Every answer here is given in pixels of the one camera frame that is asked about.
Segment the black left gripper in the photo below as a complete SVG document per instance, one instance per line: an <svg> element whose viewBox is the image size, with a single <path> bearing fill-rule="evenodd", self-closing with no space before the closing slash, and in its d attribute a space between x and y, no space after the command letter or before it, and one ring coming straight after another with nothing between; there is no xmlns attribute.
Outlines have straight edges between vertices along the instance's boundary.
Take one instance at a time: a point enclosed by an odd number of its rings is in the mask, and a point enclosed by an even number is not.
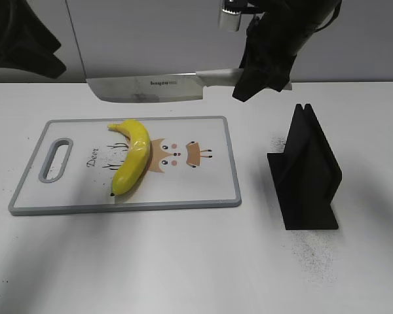
<svg viewBox="0 0 393 314"><path fill-rule="evenodd" d="M27 1L0 1L0 68L58 78L66 71L55 56L61 46Z"/></svg>

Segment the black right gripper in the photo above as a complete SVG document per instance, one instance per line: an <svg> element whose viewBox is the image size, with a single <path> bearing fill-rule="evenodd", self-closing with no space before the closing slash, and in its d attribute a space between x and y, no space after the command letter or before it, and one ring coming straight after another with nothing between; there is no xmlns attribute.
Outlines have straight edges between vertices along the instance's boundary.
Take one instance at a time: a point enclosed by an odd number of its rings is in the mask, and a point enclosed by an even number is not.
<svg viewBox="0 0 393 314"><path fill-rule="evenodd" d="M298 51L338 17L341 1L235 1L232 9L252 14L233 97L247 101L265 88L280 92L290 82Z"/></svg>

